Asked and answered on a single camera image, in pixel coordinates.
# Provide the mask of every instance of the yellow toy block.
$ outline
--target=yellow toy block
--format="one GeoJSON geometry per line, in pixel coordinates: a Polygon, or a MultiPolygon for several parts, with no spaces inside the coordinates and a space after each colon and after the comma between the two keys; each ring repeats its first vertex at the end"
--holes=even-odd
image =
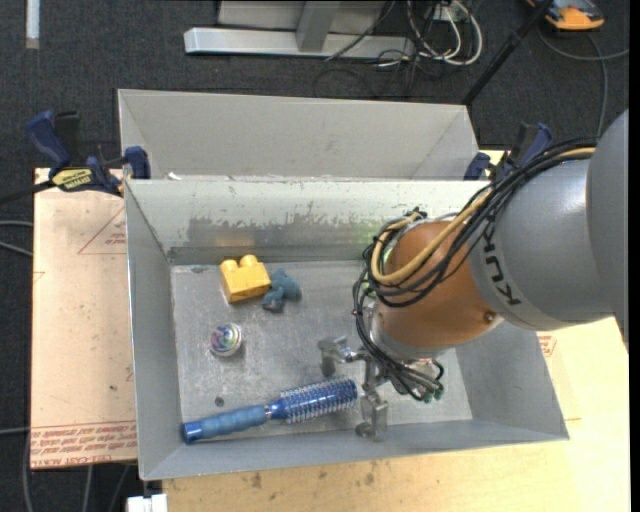
{"type": "Polygon", "coordinates": [[[247,254],[240,260],[224,260],[220,264],[224,294],[229,302],[264,295],[271,287],[271,279],[264,264],[253,254],[247,254]]]}

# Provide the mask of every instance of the dark gray carpet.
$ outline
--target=dark gray carpet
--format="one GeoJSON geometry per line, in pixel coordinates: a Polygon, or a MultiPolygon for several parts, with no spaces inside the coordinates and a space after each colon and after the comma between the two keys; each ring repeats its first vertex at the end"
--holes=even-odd
{"type": "MultiPolygon", "coordinates": [[[[48,162],[28,143],[27,121],[44,109],[78,110],[84,154],[101,144],[107,158],[119,154],[115,91],[118,88],[223,91],[241,94],[374,98],[458,103],[488,66],[510,32],[530,13],[523,0],[474,2],[485,35],[482,58],[455,69],[425,64],[411,91],[402,74],[376,71],[348,61],[281,57],[184,55],[183,33],[212,23],[209,1],[87,0],[42,2],[40,50],[25,49],[25,2],[0,3],[0,195],[30,185],[35,166],[48,162]]],[[[608,19],[592,34],[603,54],[629,45],[630,2],[601,2],[608,19]]],[[[404,33],[403,13],[394,9],[380,27],[404,33]]],[[[552,35],[563,51],[595,56],[585,34],[552,35]]],[[[629,105],[629,58],[606,61],[608,92],[604,126],[629,105]]],[[[521,121],[547,124],[556,140],[594,135],[602,105],[598,62],[553,53],[532,32],[474,102],[471,113],[484,147],[509,145],[521,121]]],[[[0,220],[32,219],[32,201],[0,207],[0,220]]],[[[0,240],[25,248],[31,232],[0,227],[0,240]]],[[[0,248],[0,429],[29,419],[31,261],[0,248]]],[[[25,437],[0,437],[0,508],[24,510],[20,472],[25,437]]],[[[94,474],[90,510],[108,507],[121,466],[94,474]]],[[[85,470],[32,475],[36,510],[80,510],[85,470]]],[[[130,471],[123,496],[141,492],[130,471]]]]}

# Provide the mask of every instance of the black pole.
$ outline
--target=black pole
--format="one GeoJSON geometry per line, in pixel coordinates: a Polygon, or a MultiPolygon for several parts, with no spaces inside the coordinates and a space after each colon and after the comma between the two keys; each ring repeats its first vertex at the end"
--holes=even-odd
{"type": "Polygon", "coordinates": [[[524,23],[524,25],[522,25],[515,32],[511,33],[507,41],[502,45],[502,48],[500,48],[496,56],[493,58],[491,64],[489,64],[489,67],[485,70],[484,73],[482,73],[482,76],[464,97],[464,99],[462,100],[463,105],[470,106],[471,103],[473,103],[473,100],[476,99],[476,96],[478,96],[484,86],[487,85],[487,82],[491,80],[491,77],[493,75],[496,74],[504,61],[507,60],[509,55],[511,55],[511,53],[518,47],[518,45],[522,42],[522,39],[524,39],[524,37],[531,31],[531,29],[540,20],[540,18],[542,18],[543,14],[547,11],[552,3],[553,0],[543,0],[542,3],[538,4],[531,16],[529,16],[527,21],[524,23]]]}

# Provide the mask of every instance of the cardboard sheet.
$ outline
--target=cardboard sheet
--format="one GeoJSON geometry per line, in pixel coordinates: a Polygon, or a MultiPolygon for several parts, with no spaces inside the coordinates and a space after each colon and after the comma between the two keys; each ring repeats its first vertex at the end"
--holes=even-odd
{"type": "Polygon", "coordinates": [[[135,460],[124,204],[34,200],[31,468],[135,460]]]}

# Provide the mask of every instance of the blue plush toy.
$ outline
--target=blue plush toy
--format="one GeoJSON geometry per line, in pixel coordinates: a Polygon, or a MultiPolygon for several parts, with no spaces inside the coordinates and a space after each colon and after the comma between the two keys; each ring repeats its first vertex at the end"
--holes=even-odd
{"type": "Polygon", "coordinates": [[[282,311],[285,299],[298,300],[301,295],[298,282],[278,269],[271,276],[271,290],[264,295],[261,304],[270,311],[282,311]]]}

